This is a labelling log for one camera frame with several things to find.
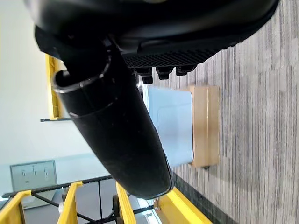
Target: yellow metal bar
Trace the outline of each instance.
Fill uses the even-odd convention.
[[[57,120],[57,118],[61,116],[61,111],[59,110],[60,102],[58,100],[57,94],[52,89],[52,79],[57,71],[57,59],[50,55],[45,55],[45,59],[49,116],[50,120]]]
[[[22,198],[31,195],[31,190],[17,193],[1,210],[0,224],[25,224]]]
[[[83,185],[82,181],[72,183],[66,195],[64,207],[59,216],[57,224],[77,224],[76,190]]]
[[[156,210],[163,224],[211,224],[177,188],[159,197]]]
[[[136,219],[127,192],[118,182],[116,182],[116,192],[120,205],[120,215],[124,224],[136,224]]]

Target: black cylindrical handle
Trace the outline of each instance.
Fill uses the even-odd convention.
[[[108,54],[101,74],[73,83],[59,71],[54,86],[85,140],[129,193],[150,199],[172,188],[156,129],[122,58]]]

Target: gray carpet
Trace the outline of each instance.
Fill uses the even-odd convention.
[[[174,172],[238,223],[299,223],[297,0],[255,35],[185,77],[154,85],[218,85],[220,163]]]

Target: wall switch plate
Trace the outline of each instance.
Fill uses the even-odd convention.
[[[14,191],[57,184],[54,160],[12,165],[10,171]]]

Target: black metal rod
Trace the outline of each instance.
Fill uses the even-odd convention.
[[[152,209],[154,209],[154,206],[150,205],[146,208],[135,209],[135,210],[133,210],[133,213],[138,214],[138,213],[141,213],[141,212],[144,212],[144,211],[147,211],[147,210],[152,210]]]
[[[104,181],[104,180],[109,180],[109,179],[112,179],[112,176],[97,177],[97,178],[84,180],[82,182],[83,183],[92,183],[92,182]],[[58,184],[58,185],[53,185],[53,186],[44,187],[44,188],[36,188],[36,189],[32,189],[31,192],[32,193],[40,193],[40,192],[44,192],[44,191],[48,191],[48,190],[56,190],[56,189],[59,189],[59,188],[67,188],[67,187],[70,186],[70,184],[71,183],[64,183],[64,184]],[[6,193],[2,197],[3,198],[14,197],[18,192],[19,191],[12,192],[12,193]]]
[[[100,182],[99,181],[98,181],[98,188],[99,188],[100,214],[101,214],[101,219],[102,219],[103,218],[103,214],[102,214],[101,186],[100,186]]]
[[[51,200],[49,200],[48,198],[45,198],[45,197],[43,197],[43,196],[40,196],[40,195],[38,195],[37,193],[32,193],[32,192],[31,192],[31,195],[34,196],[34,197],[36,197],[36,198],[38,198],[38,199],[40,199],[40,200],[42,200],[42,201],[44,201],[44,202],[47,202],[47,203],[49,203],[49,204],[51,204],[51,205],[54,205],[55,207],[59,207],[59,204],[58,204],[58,203],[56,203],[56,202],[54,202],[54,201],[51,201]],[[89,222],[95,222],[95,220],[93,220],[93,219],[91,219],[91,218],[89,218],[89,217],[87,217],[87,216],[84,216],[84,215],[82,215],[82,214],[80,214],[80,213],[78,213],[78,212],[77,212],[77,216],[79,216],[80,218],[83,218],[83,219],[85,219],[85,220],[87,220],[87,221],[89,221]]]
[[[141,213],[141,212],[144,212],[144,211],[147,211],[147,210],[152,210],[152,209],[154,209],[154,206],[150,205],[150,206],[145,207],[145,208],[140,208],[140,209],[133,210],[133,213],[138,214],[138,213]],[[113,220],[116,220],[116,217],[112,216],[112,214],[113,214],[113,212],[107,218],[97,220],[96,223],[97,224],[102,224],[102,223],[108,223],[108,222],[111,222]]]
[[[112,211],[109,216],[107,216],[106,220],[110,219],[114,215],[114,211]]]
[[[40,122],[66,121],[66,120],[71,120],[71,119],[70,118],[58,118],[56,120],[50,120],[50,119],[47,119],[47,118],[43,118],[43,119],[40,119]]]
[[[116,220],[116,217],[115,216],[111,216],[110,218],[103,218],[103,219],[98,219],[96,220],[96,224],[103,224],[103,223],[109,223],[111,221],[114,221]]]

